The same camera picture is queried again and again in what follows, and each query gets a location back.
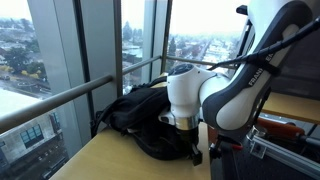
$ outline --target handrail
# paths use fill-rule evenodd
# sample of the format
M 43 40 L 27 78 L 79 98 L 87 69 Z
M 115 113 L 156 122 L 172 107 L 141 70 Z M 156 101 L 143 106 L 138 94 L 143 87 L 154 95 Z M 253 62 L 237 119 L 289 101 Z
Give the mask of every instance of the handrail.
M 136 64 L 134 64 L 134 65 L 132 65 L 130 67 L 124 68 L 123 71 L 122 71 L 122 75 L 126 75 L 126 74 L 128 74 L 128 73 L 130 73 L 130 72 L 132 72 L 132 71 L 134 71 L 136 69 L 139 69 L 139 68 L 141 68 L 141 67 L 143 67 L 143 66 L 145 66 L 147 64 L 150 64 L 153 61 L 156 61 L 156 60 L 158 60 L 160 58 L 161 58 L 161 56 L 155 56 L 155 57 L 153 57 L 151 59 L 148 59 L 148 60 L 145 60 L 145 61 L 141 61 L 141 62 L 138 62 L 138 63 L 136 63 Z
M 189 63 L 194 63 L 194 64 L 202 64 L 202 65 L 210 65 L 210 66 L 216 65 L 216 63 L 212 63 L 212 62 L 198 61 L 198 60 L 194 60 L 194 59 L 186 59 L 186 58 L 179 58 L 179 57 L 173 57 L 173 56 L 167 56 L 167 60 L 177 60 L 177 61 L 181 61 L 181 62 L 189 62 Z M 225 65 L 225 66 L 221 66 L 221 67 L 228 68 L 228 69 L 236 69 L 236 67 L 230 66 L 230 65 Z
M 22 108 L 15 112 L 0 117 L 0 134 L 17 127 L 25 122 L 32 120 L 62 104 L 67 103 L 93 89 L 96 89 L 108 82 L 112 81 L 111 75 L 106 75 L 90 82 L 81 84 L 77 87 L 69 89 L 54 95 L 44 101 L 40 101 L 31 106 Z

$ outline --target city view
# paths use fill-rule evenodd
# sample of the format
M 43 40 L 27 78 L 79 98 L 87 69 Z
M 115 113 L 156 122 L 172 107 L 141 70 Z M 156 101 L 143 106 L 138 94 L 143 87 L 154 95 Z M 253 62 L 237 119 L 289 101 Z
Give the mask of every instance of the city view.
M 151 25 L 144 24 L 144 3 L 144 0 L 124 0 L 122 4 L 123 68 L 148 59 L 143 57 L 143 50 L 147 48 L 144 42 L 149 40 L 145 38 L 144 32 L 147 28 L 151 28 Z M 133 10 L 130 4 L 136 5 L 139 14 L 132 16 L 132 13 L 137 11 Z M 202 32 L 199 28 L 203 29 L 203 27 L 200 27 L 198 23 L 189 23 L 195 21 L 192 18 L 199 19 L 198 14 L 189 17 L 190 12 L 195 9 L 188 9 L 186 12 L 189 15 L 179 20 L 181 17 L 177 17 L 176 14 L 183 14 L 183 12 L 181 11 L 182 6 L 178 7 L 178 5 L 178 3 L 173 4 L 172 9 L 166 49 L 168 56 L 212 63 L 236 56 L 245 17 L 238 15 L 241 19 L 241 22 L 238 23 L 241 25 L 236 30 L 231 28 L 230 31 L 219 29 Z M 203 19 L 205 16 L 200 15 L 201 22 L 208 24 L 208 20 Z M 175 18 L 178 18 L 179 22 L 186 20 L 188 22 L 179 25 Z M 185 30 L 180 31 L 177 26 L 183 26 Z M 45 63 L 46 60 L 41 56 L 41 47 L 29 15 L 7 17 L 0 14 L 0 116 L 53 95 Z M 175 60 L 167 60 L 165 71 L 168 72 L 180 63 Z M 226 69 L 216 70 L 226 73 Z M 127 93 L 126 90 L 133 85 L 145 83 L 142 82 L 142 75 L 141 69 L 124 75 L 123 92 Z M 62 167 L 69 157 L 64 146 L 61 119 L 56 110 L 52 110 L 1 134 L 0 179 L 49 179 Z

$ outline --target wooden table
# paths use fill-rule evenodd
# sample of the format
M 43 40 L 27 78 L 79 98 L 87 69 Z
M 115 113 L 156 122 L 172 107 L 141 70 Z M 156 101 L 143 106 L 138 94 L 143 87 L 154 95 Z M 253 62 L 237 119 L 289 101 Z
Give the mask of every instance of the wooden table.
M 320 101 L 271 93 L 263 113 L 320 124 Z
M 209 180 L 207 125 L 200 123 L 198 148 L 203 163 L 191 160 L 160 161 L 145 154 L 131 137 L 114 130 L 103 130 L 82 148 L 52 179 L 201 179 Z

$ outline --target black backpack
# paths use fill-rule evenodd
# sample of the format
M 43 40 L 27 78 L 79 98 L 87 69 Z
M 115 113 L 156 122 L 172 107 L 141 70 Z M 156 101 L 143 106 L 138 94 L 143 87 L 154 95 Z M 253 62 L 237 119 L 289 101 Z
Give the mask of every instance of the black backpack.
M 151 88 L 166 81 L 161 77 L 149 84 L 134 87 L 127 95 L 116 99 L 103 111 L 96 113 L 93 136 L 100 122 L 107 127 L 132 136 L 148 155 L 160 160 L 173 160 L 190 155 L 187 143 L 181 140 L 176 128 L 158 120 L 160 112 L 170 107 L 166 87 Z

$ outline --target cable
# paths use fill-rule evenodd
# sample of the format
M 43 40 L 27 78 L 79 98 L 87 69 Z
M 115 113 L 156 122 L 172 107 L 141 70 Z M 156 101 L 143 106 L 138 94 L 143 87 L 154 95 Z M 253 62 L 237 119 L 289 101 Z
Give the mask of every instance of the cable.
M 239 56 L 235 59 L 224 61 L 224 62 L 219 62 L 207 70 L 213 70 L 213 69 L 218 68 L 223 65 L 238 64 L 238 63 L 242 63 L 242 62 L 254 61 L 261 56 L 266 56 L 268 54 L 275 53 L 281 49 L 288 47 L 292 43 L 303 39 L 304 37 L 306 37 L 307 35 L 309 35 L 313 31 L 318 30 L 319 28 L 320 28 L 320 16 L 318 16 L 314 21 L 312 21 L 309 24 L 302 27 L 295 34 L 291 35 L 290 37 L 288 37 L 282 41 L 278 41 L 275 44 L 273 44 L 269 47 L 266 47 L 264 49 L 261 49 L 258 52 L 254 52 L 252 54 Z

